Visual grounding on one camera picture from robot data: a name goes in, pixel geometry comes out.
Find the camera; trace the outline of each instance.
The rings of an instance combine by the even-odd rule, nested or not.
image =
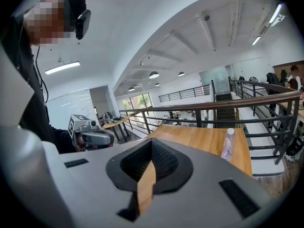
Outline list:
[[[87,30],[89,29],[90,18],[91,18],[91,11],[87,9],[76,19],[75,32],[76,32],[76,38],[78,40],[81,40],[85,36]]]

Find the wooden board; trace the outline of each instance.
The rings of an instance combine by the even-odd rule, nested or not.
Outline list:
[[[221,156],[226,131],[225,128],[181,127],[164,124],[147,138],[164,139]],[[231,164],[252,176],[249,147],[244,131],[241,128],[235,128],[234,131],[236,144]]]
[[[221,156],[226,131],[225,128],[181,127],[164,124],[146,138],[164,139]],[[234,131],[236,144],[231,163],[247,175],[252,176],[249,147],[244,131],[241,128],[235,128]],[[141,214],[152,203],[152,187],[155,182],[155,168],[150,162],[137,185],[137,197]]]
[[[110,127],[115,127],[115,126],[117,126],[117,125],[119,125],[119,124],[122,124],[123,122],[125,122],[125,121],[127,121],[127,120],[129,120],[130,119],[130,116],[125,116],[122,120],[120,120],[119,122],[116,122],[116,123],[112,123],[112,124],[105,124],[105,125],[103,125],[103,128],[104,129],[107,129],[107,128],[110,128]]]

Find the wooden handrail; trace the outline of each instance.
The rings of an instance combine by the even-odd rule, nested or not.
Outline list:
[[[287,88],[287,87],[284,87],[284,86],[260,83],[260,82],[255,82],[255,81],[245,81],[245,80],[235,80],[235,79],[231,79],[231,81],[232,82],[239,82],[239,83],[243,83],[243,84],[248,84],[248,85],[260,86],[260,87],[264,87],[265,89],[277,91],[279,93],[295,91],[294,89]]]
[[[252,97],[246,99],[230,100],[230,101],[217,101],[217,102],[207,102],[199,104],[185,104],[185,105],[174,105],[174,106],[160,106],[160,107],[150,107],[142,109],[132,109],[132,110],[120,110],[121,112],[162,112],[162,111],[187,111],[187,110],[212,110],[221,108],[241,108],[257,105],[269,105],[274,103],[281,103],[290,100],[295,100],[299,98],[301,93],[299,91],[291,90],[286,93],[280,93],[276,95],[265,95],[259,97]]]

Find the black cable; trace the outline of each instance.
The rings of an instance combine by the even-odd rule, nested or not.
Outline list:
[[[37,72],[38,72],[39,77],[41,79],[40,88],[42,89],[42,84],[43,84],[44,88],[46,89],[46,92],[47,92],[47,100],[46,100],[46,102],[48,102],[48,89],[47,89],[46,83],[44,82],[44,80],[43,80],[43,78],[42,78],[42,76],[40,74],[40,71],[39,71],[39,68],[38,68],[38,65],[37,65],[37,59],[38,59],[39,51],[40,51],[40,47],[38,47],[38,51],[37,51],[37,55],[36,55],[36,60],[35,60],[36,69],[37,69]]]
[[[37,72],[38,72],[39,77],[40,77],[40,79],[41,79],[41,83],[40,83],[40,89],[41,89],[41,88],[42,88],[42,77],[41,77],[40,71],[39,71],[38,66],[37,66],[37,59],[38,59],[39,51],[40,51],[40,47],[38,47],[38,51],[37,51],[35,63],[36,63]]]
[[[44,83],[44,80],[42,79],[42,83],[46,89],[46,92],[47,92],[47,100],[46,100],[46,103],[48,102],[48,89],[47,89],[47,86],[46,86],[46,83]]]

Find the person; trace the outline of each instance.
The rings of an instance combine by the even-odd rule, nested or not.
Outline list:
[[[297,90],[300,90],[301,89],[301,80],[299,77],[299,68],[297,67],[297,65],[292,65],[290,68],[290,71],[291,71],[291,75],[288,77],[287,80],[290,81],[290,79],[292,79],[292,78],[296,79],[298,82]]]
[[[298,82],[295,78],[291,78],[288,82],[288,88],[298,90]]]
[[[285,86],[285,82],[287,82],[287,72],[285,69],[282,69],[280,83],[282,84],[282,86]]]
[[[67,37],[67,33],[75,30],[75,20],[85,10],[86,0],[40,0],[24,14],[10,18],[1,41],[13,65],[34,90],[20,126],[34,132],[42,141],[53,143],[60,154],[75,152],[76,148],[67,130],[49,124],[43,79],[34,67],[31,45],[57,43],[58,38]],[[81,147],[83,140],[77,139],[77,144]]]

